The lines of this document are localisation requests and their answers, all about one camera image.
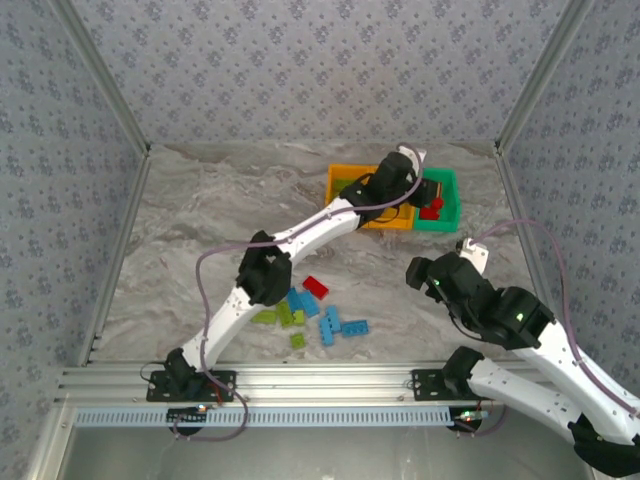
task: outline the gray marble tabletop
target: gray marble tabletop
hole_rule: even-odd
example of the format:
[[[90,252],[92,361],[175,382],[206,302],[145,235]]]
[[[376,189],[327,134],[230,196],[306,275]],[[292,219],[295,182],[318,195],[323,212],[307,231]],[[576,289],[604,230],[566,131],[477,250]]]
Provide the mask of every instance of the gray marble tabletop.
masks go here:
[[[495,158],[488,148],[426,144],[427,166],[456,171],[462,203],[455,234],[359,230],[307,257],[294,271],[300,286],[314,275],[330,289],[343,320],[366,319],[366,336],[336,337],[324,347],[317,318],[305,327],[248,323],[221,361],[394,362],[444,360],[468,345],[493,358],[498,347],[462,336],[446,309],[405,285],[417,255],[436,257],[511,218]],[[247,241],[264,229],[275,233],[324,206],[330,163],[379,163],[389,144],[283,144],[154,146],[151,168],[109,315],[92,360],[161,359],[195,335],[204,320],[194,264],[214,245]],[[485,242],[491,248],[486,276],[496,286],[531,289],[515,230]],[[203,280],[215,309],[229,294],[242,251],[210,257]],[[307,346],[293,350],[289,337],[303,332]]]

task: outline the blue lego brick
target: blue lego brick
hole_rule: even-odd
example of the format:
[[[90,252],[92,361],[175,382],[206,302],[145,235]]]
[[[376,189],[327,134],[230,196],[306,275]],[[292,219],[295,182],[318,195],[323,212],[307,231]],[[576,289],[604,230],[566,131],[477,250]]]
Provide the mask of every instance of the blue lego brick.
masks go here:
[[[304,313],[307,314],[307,317],[313,317],[320,313],[320,308],[318,307],[315,298],[313,298],[313,295],[311,295],[311,292],[307,292],[305,290],[298,294],[298,298],[302,303],[302,309],[304,310]]]
[[[369,333],[369,325],[366,320],[342,323],[343,337],[356,337],[358,335],[366,335],[367,333]]]
[[[295,312],[296,310],[302,310],[302,302],[296,292],[295,287],[291,287],[287,293],[287,303],[289,304],[289,310]]]
[[[340,328],[340,317],[338,316],[338,308],[335,305],[329,305],[327,307],[327,317],[329,318],[329,325],[331,325],[332,333],[339,333]]]
[[[322,337],[322,344],[325,347],[330,347],[333,345],[333,333],[331,333],[331,325],[329,325],[329,319],[327,317],[323,317],[318,322],[320,326],[320,336]]]

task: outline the purple cable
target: purple cable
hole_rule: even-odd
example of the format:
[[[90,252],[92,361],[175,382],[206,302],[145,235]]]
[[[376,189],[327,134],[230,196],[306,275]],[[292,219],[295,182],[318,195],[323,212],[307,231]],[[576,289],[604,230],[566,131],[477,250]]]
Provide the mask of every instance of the purple cable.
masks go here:
[[[202,336],[202,342],[200,343],[200,366],[202,368],[202,371],[206,375],[206,377],[213,384],[215,384],[219,388],[223,389],[227,393],[230,393],[231,395],[233,395],[234,397],[236,397],[240,401],[240,403],[242,404],[242,408],[244,409],[244,415],[242,417],[242,423],[240,424],[240,426],[236,430],[234,430],[233,432],[231,432],[228,435],[222,435],[220,437],[187,437],[185,435],[181,435],[178,432],[178,423],[180,423],[180,420],[182,419],[182,417],[179,416],[176,419],[176,421],[173,423],[173,433],[176,436],[176,438],[179,438],[179,439],[182,439],[182,440],[196,441],[196,442],[223,442],[225,440],[231,440],[232,438],[235,438],[238,435],[240,435],[244,431],[244,429],[247,428],[247,421],[249,419],[249,407],[248,407],[247,401],[244,399],[244,397],[242,395],[240,395],[235,389],[229,388],[226,384],[224,384],[223,382],[221,382],[220,380],[215,378],[209,372],[209,367],[207,367],[206,358],[205,358],[205,354],[204,354],[204,352],[205,352],[205,348],[204,347],[205,347],[206,342],[207,342],[207,334],[209,332],[209,325],[211,323],[211,307],[209,305],[209,300],[207,298],[207,294],[204,291],[204,285],[202,283],[202,278],[200,276],[200,267],[202,265],[203,260],[205,260],[206,258],[208,258],[208,257],[210,257],[212,255],[215,255],[217,253],[228,252],[230,250],[240,250],[240,249],[247,249],[247,248],[265,248],[265,247],[275,247],[277,245],[282,245],[283,243],[287,243],[290,240],[293,240],[294,238],[298,237],[299,235],[302,235],[304,232],[306,232],[307,230],[315,227],[319,223],[324,222],[325,220],[329,220],[334,215],[340,215],[340,214],[346,213],[346,212],[355,212],[355,213],[357,213],[357,212],[369,212],[369,211],[372,211],[372,210],[381,210],[381,209],[386,209],[386,208],[389,208],[389,207],[393,207],[395,205],[398,205],[398,204],[404,202],[411,195],[413,195],[413,192],[415,192],[418,189],[418,187],[420,186],[420,183],[422,182],[422,172],[424,171],[424,161],[422,161],[420,159],[420,154],[418,153],[418,151],[413,146],[408,145],[406,143],[400,143],[396,147],[396,150],[398,148],[400,148],[400,147],[404,147],[404,148],[406,148],[408,150],[411,150],[413,152],[413,154],[416,156],[416,159],[417,159],[417,161],[419,162],[419,165],[420,165],[420,169],[419,169],[416,181],[411,186],[409,191],[407,193],[405,193],[404,195],[402,195],[401,197],[398,197],[395,200],[391,200],[390,202],[381,203],[379,205],[368,205],[368,206],[363,206],[363,207],[344,207],[344,208],[339,208],[338,210],[330,212],[330,213],[328,213],[327,215],[325,215],[323,217],[319,217],[316,220],[314,220],[313,222],[309,223],[308,225],[305,225],[305,226],[301,227],[300,229],[296,230],[295,232],[293,232],[291,235],[289,235],[286,238],[281,238],[280,240],[274,240],[273,242],[238,243],[238,244],[234,244],[234,245],[223,245],[221,247],[212,248],[211,250],[208,250],[208,251],[204,252],[202,255],[200,255],[200,257],[198,257],[198,260],[196,261],[196,282],[198,283],[198,290],[200,291],[200,296],[202,297],[202,303],[204,304],[204,311],[205,311],[203,336]]]
[[[481,437],[486,437],[487,435],[491,435],[492,433],[500,429],[500,427],[502,427],[505,420],[507,419],[508,412],[509,412],[509,408],[506,405],[504,405],[502,408],[502,413],[500,414],[500,418],[498,419],[496,424],[479,433],[477,433],[476,430],[474,430],[472,427],[470,427],[466,423],[461,422],[460,420],[454,420],[453,423],[455,423],[459,427],[469,430],[470,433],[468,435],[481,438]]]
[[[584,363],[582,359],[582,355],[580,355],[580,350],[578,350],[578,342],[576,341],[575,332],[573,330],[573,326],[571,324],[571,315],[569,312],[569,284],[568,284],[568,274],[567,268],[564,264],[564,260],[562,258],[562,250],[560,249],[560,244],[554,237],[554,235],[540,222],[536,222],[535,220],[530,220],[528,218],[516,218],[514,220],[509,220],[507,222],[500,223],[495,227],[490,228],[482,235],[475,237],[471,241],[471,245],[474,243],[481,242],[488,236],[492,235],[497,230],[500,230],[504,227],[510,227],[516,224],[527,224],[533,225],[541,229],[547,237],[551,240],[551,245],[553,246],[553,250],[555,251],[556,258],[558,260],[558,265],[560,267],[560,284],[562,286],[562,312],[564,316],[564,328],[567,332],[567,340],[569,341],[569,349],[573,355],[573,358],[576,364],[580,367],[580,369],[584,372],[593,384],[602,391],[607,397],[613,400],[615,403],[620,405],[624,410],[626,410],[631,416],[640,418],[640,412],[625,402],[622,398],[618,397],[614,392],[612,392],[605,384],[603,384],[598,377],[594,375],[594,373],[589,369],[589,367]]]

